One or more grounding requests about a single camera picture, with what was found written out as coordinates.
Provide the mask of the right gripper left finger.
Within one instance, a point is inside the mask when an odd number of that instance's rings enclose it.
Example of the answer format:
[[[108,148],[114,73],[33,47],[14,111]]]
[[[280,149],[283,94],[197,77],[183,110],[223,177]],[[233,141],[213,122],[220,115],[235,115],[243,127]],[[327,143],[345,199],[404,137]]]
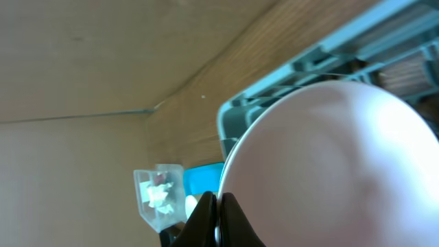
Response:
[[[187,220],[185,227],[171,247],[216,247],[217,198],[211,191],[204,192]]]

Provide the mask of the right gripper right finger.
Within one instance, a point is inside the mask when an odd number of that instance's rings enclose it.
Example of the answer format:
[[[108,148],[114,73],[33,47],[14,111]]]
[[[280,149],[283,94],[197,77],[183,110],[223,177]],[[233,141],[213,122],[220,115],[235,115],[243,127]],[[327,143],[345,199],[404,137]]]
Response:
[[[222,247],[265,247],[232,193],[223,193],[219,210]]]

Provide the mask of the pink bowl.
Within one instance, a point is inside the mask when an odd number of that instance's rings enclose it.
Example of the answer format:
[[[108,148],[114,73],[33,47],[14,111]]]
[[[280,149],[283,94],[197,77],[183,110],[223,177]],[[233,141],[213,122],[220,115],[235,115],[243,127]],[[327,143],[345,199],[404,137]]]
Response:
[[[393,94],[330,81],[268,108],[226,160],[267,246],[437,246],[438,140]]]

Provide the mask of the grey dishwasher rack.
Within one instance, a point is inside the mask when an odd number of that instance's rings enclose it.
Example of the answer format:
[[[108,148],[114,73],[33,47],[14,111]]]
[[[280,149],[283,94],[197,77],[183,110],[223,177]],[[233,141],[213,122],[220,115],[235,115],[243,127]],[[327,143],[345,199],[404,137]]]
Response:
[[[363,82],[415,106],[438,94],[438,2],[385,0],[225,101],[223,157],[271,105],[325,80]]]

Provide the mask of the white paper cup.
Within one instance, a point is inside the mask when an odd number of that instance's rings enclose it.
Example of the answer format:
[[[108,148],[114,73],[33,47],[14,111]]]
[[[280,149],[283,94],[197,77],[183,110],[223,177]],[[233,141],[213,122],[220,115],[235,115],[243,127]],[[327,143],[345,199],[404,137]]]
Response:
[[[185,214],[187,219],[191,217],[191,214],[195,210],[198,204],[198,199],[195,196],[189,195],[185,199]]]

